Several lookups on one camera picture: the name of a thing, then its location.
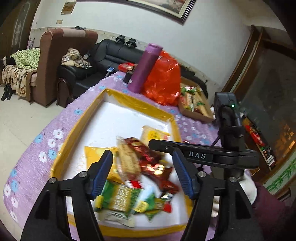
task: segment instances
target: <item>purple tablecloth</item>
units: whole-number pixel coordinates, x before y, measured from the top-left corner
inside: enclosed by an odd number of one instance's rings
[[[123,72],[117,72],[91,87],[73,103],[68,105],[43,131],[33,140],[22,154],[5,184],[3,200],[11,217],[23,228],[28,215],[45,183],[57,154],[69,132],[83,112],[90,106],[97,95],[105,88],[121,91],[136,97],[175,116],[182,141],[196,144],[211,144],[217,137],[218,129],[212,124],[182,116],[177,107],[162,106],[141,94],[130,92],[122,82]],[[214,229],[210,228],[207,239],[212,238]],[[72,238],[79,240],[75,227],[71,227]],[[180,240],[182,232],[153,238],[153,240]]]

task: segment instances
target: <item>white glove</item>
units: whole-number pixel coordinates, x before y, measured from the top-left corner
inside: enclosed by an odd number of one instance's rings
[[[243,179],[239,182],[242,189],[246,193],[249,201],[251,204],[255,202],[255,199],[257,197],[257,188],[255,186],[255,183],[253,182],[252,178],[244,172]],[[219,210],[219,200],[220,196],[214,196],[213,201],[213,208],[212,208],[212,217],[215,218],[218,216],[218,210]]]

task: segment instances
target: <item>brown armchair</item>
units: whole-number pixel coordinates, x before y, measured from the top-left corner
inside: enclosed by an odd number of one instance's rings
[[[81,56],[96,43],[98,33],[90,30],[57,28],[46,31],[40,39],[40,58],[36,86],[31,87],[33,101],[48,106],[57,98],[57,68],[69,48]]]

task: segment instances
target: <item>purple bottle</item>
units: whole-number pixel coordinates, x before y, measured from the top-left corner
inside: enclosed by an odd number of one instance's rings
[[[145,51],[133,73],[128,89],[134,93],[141,93],[143,84],[147,80],[157,58],[159,57],[162,47],[156,44],[148,44]]]

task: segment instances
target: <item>metal pivot bolt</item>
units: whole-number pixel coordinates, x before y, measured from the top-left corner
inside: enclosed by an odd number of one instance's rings
[[[198,175],[200,177],[205,177],[207,174],[205,172],[203,172],[203,171],[200,171],[200,172],[198,172]]]
[[[237,181],[237,179],[235,177],[230,177],[229,181],[231,181],[232,183],[235,183]]]
[[[80,172],[79,173],[79,177],[86,177],[87,176],[87,172]]]
[[[55,183],[56,180],[57,180],[57,179],[56,179],[55,177],[52,177],[52,178],[50,178],[50,179],[48,180],[48,182],[51,183],[51,184],[53,184],[53,183]]]

